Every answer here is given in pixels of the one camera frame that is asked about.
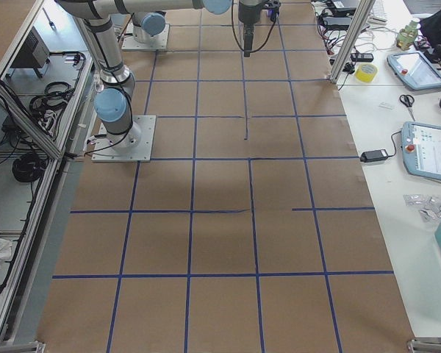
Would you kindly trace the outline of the silver robot arm image-right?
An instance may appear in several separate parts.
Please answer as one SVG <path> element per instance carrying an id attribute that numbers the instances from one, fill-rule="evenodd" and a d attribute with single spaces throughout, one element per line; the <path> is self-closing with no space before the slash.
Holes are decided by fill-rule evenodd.
<path id="1" fill-rule="evenodd" d="M 214 15 L 225 13 L 230 1 L 58 1 L 69 15 L 83 22 L 90 43 L 90 54 L 98 63 L 102 91 L 94 108 L 107 131 L 108 149 L 130 151 L 138 143 L 141 128 L 132 113 L 135 77 L 125 65 L 111 16 L 159 15 L 166 10 L 206 9 Z"/>

